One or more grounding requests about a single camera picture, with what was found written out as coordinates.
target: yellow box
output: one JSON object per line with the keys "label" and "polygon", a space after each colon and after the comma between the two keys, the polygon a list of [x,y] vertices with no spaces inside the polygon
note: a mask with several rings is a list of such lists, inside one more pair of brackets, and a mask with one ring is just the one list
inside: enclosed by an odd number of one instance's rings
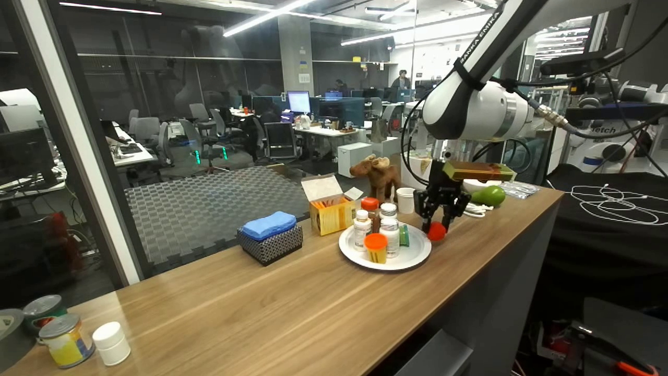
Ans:
{"label": "yellow box", "polygon": [[334,175],[308,177],[301,186],[312,203],[312,225],[316,234],[342,232],[353,223],[356,204],[342,194]]}

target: wooden countertop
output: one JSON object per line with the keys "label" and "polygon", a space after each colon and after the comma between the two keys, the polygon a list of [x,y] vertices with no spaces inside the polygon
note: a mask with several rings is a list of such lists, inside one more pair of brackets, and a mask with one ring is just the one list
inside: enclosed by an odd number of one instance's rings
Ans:
{"label": "wooden countertop", "polygon": [[92,334],[118,320],[131,356],[56,369],[45,347],[9,373],[363,373],[559,201],[508,199],[487,220],[457,220],[426,263],[379,274],[349,263],[337,235],[314,235],[268,267],[238,247],[99,297],[72,311]]}

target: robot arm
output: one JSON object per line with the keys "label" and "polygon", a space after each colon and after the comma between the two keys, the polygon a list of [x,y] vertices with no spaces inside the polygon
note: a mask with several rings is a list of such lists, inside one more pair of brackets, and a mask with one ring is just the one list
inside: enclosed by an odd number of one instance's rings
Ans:
{"label": "robot arm", "polygon": [[567,18],[600,14],[633,0],[501,0],[472,46],[423,108],[436,139],[510,139],[532,110],[500,84],[484,84],[532,33]]}

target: person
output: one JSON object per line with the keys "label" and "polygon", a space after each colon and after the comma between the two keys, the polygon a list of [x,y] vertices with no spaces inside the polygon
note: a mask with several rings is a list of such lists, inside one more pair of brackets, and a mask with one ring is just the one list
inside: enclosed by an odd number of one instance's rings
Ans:
{"label": "person", "polygon": [[405,102],[412,93],[412,79],[407,78],[407,71],[402,69],[400,78],[391,86],[391,101],[393,102]]}

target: white plate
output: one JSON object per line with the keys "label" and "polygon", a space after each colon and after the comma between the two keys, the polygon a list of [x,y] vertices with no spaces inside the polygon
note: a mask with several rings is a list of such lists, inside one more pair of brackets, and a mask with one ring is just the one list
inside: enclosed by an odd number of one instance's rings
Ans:
{"label": "white plate", "polygon": [[368,267],[368,270],[380,270],[380,272],[400,272],[400,270],[412,270],[426,261],[433,252],[433,243],[426,238],[426,234],[413,225],[409,225],[412,247],[402,247],[400,254],[389,254],[387,263],[371,263],[363,247],[357,247],[353,243],[353,227],[344,229],[338,235],[338,249],[340,252],[352,258],[353,263]]}

